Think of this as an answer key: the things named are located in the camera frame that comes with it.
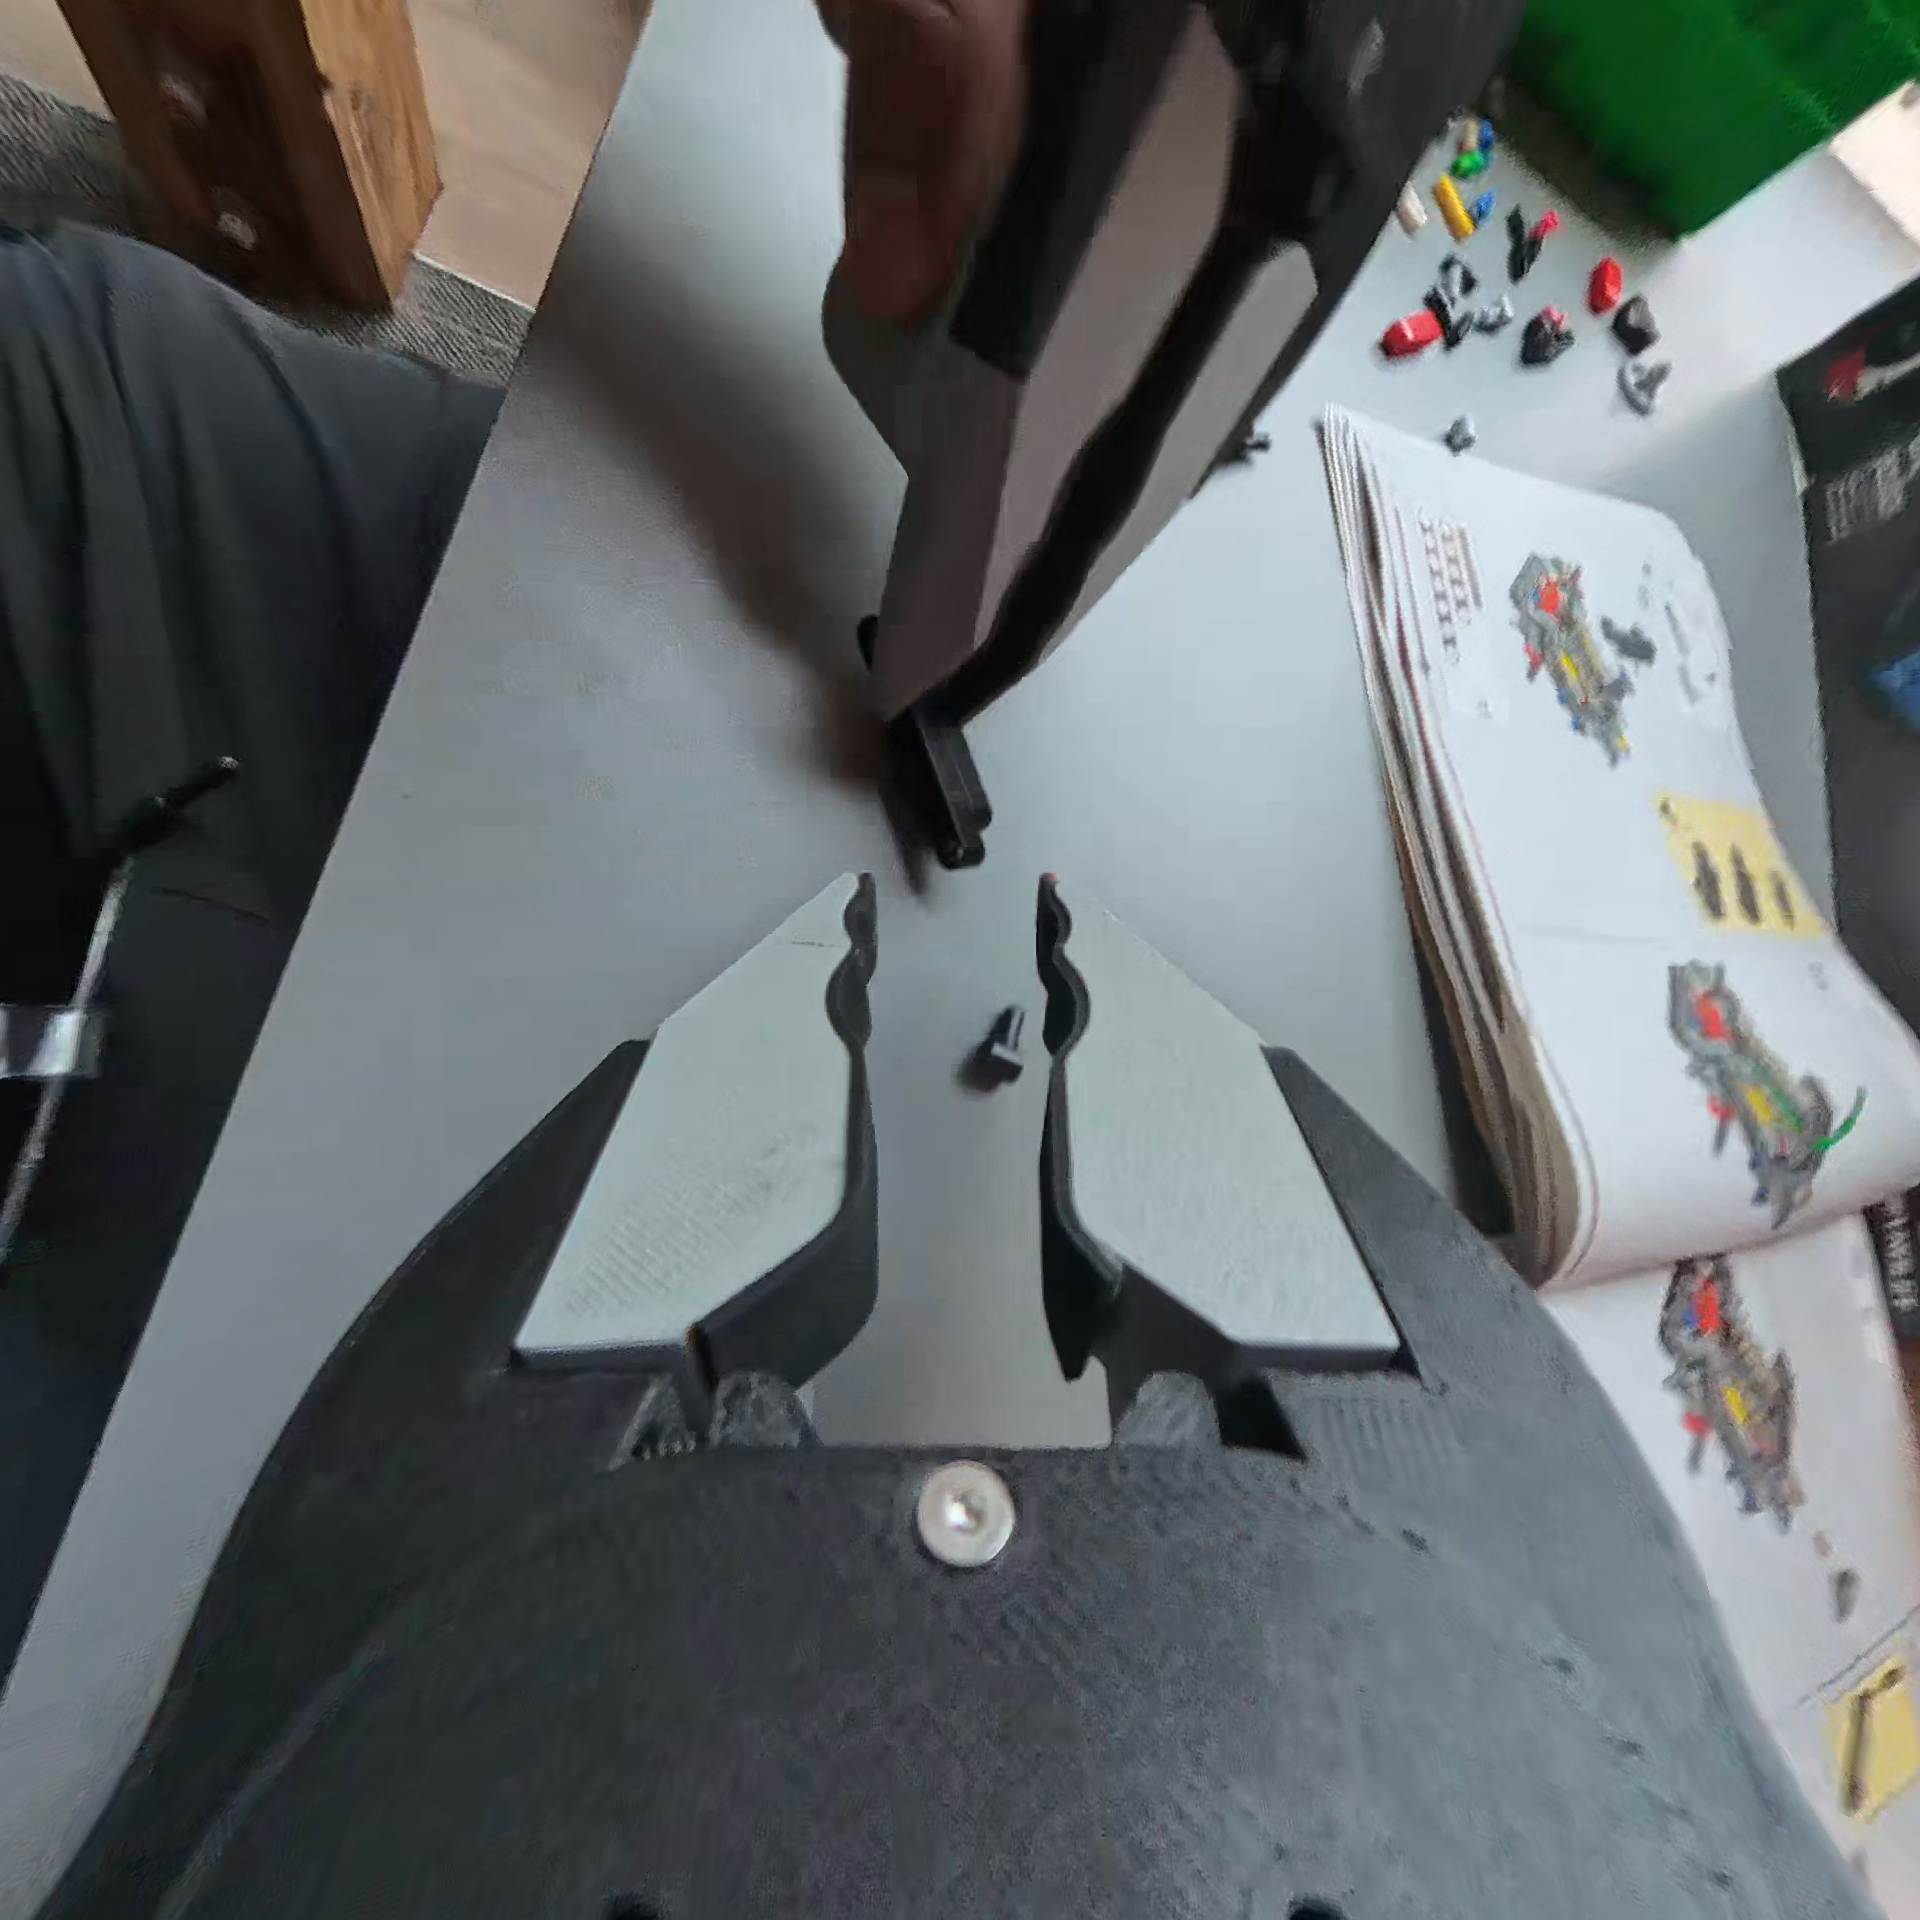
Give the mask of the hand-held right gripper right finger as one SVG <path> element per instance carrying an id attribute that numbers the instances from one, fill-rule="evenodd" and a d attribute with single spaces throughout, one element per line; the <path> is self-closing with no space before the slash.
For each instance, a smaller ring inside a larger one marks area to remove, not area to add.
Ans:
<path id="1" fill-rule="evenodd" d="M 1368 1371 L 1400 1332 L 1257 1032 L 1041 876 L 1039 1284 L 1064 1379 Z"/>

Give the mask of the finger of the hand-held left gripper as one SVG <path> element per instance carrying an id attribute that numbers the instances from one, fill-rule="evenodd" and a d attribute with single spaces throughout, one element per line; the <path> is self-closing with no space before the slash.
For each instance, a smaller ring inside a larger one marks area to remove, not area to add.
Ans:
<path id="1" fill-rule="evenodd" d="M 1197 490 L 1315 299 L 1302 247 L 1157 271 L 1093 247 L 1011 372 L 958 312 L 892 327 L 831 286 L 831 369 L 905 481 L 870 643 L 883 721 L 961 728 L 1025 680 Z"/>

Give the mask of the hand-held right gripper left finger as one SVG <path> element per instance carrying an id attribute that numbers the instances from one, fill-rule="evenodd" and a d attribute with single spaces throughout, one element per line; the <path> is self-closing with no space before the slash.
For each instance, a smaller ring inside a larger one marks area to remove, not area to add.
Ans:
<path id="1" fill-rule="evenodd" d="M 840 873 L 644 1043 L 515 1360 L 797 1393 L 878 1302 L 873 876 Z"/>

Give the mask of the black lego beam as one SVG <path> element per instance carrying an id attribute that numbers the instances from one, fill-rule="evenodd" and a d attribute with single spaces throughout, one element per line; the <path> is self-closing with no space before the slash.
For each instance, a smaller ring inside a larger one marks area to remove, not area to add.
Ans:
<path id="1" fill-rule="evenodd" d="M 979 870 L 992 803 L 949 703 L 927 695 L 903 710 L 884 728 L 884 747 L 913 844 L 949 873 Z"/>

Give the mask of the pile of small lego pieces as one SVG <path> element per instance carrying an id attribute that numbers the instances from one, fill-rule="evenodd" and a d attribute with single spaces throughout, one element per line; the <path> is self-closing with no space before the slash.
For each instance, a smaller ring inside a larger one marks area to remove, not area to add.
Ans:
<path id="1" fill-rule="evenodd" d="M 1526 372 L 1597 342 L 1615 359 L 1615 387 L 1635 417 L 1649 417 L 1673 383 L 1663 329 L 1615 252 L 1579 265 L 1560 209 L 1518 188 L 1501 132 L 1465 112 L 1443 146 L 1404 183 L 1390 212 L 1404 240 L 1411 297 L 1381 326 L 1388 363 L 1467 346 L 1507 343 Z"/>

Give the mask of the lego instruction booklet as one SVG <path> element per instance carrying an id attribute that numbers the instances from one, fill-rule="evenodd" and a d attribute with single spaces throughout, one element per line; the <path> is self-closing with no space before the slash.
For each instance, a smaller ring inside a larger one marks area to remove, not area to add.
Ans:
<path id="1" fill-rule="evenodd" d="M 1318 427 L 1408 913 L 1507 1251 L 1636 1435 L 1839 1849 L 1916 1908 L 1916 1424 L 1871 1206 L 1916 1035 L 1765 809 L 1671 519 Z"/>

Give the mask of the lego set box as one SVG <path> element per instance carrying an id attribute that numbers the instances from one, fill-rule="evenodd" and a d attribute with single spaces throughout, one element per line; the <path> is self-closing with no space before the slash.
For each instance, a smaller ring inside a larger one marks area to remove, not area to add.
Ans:
<path id="1" fill-rule="evenodd" d="M 1918 1027 L 1918 284 L 1777 372 L 1807 538 L 1839 937 Z"/>

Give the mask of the person's left hand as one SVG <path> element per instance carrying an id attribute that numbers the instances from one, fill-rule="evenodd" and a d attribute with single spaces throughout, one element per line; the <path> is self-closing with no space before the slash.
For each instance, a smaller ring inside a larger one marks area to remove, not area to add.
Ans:
<path id="1" fill-rule="evenodd" d="M 821 2 L 845 62 L 831 286 L 879 326 L 936 314 L 1016 158 L 1029 2 Z"/>

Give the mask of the green plastic bin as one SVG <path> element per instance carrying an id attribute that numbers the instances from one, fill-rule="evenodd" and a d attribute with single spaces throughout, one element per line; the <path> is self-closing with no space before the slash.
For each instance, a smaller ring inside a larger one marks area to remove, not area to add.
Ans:
<path id="1" fill-rule="evenodd" d="M 1509 74 L 1669 233 L 1916 81 L 1916 2 L 1526 2 Z"/>

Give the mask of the person's dark clothing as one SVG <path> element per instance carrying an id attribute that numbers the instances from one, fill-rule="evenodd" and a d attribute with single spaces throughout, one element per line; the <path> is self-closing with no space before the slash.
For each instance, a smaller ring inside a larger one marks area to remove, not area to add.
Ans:
<path id="1" fill-rule="evenodd" d="M 5 226 L 3 1662 L 41 1602 L 502 391 Z"/>

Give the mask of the wooden post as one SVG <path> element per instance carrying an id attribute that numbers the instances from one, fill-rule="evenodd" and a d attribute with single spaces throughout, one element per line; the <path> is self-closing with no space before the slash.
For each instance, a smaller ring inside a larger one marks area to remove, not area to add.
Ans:
<path id="1" fill-rule="evenodd" d="M 285 295 L 400 297 L 440 198 L 403 2 L 61 2 L 167 209 Z"/>

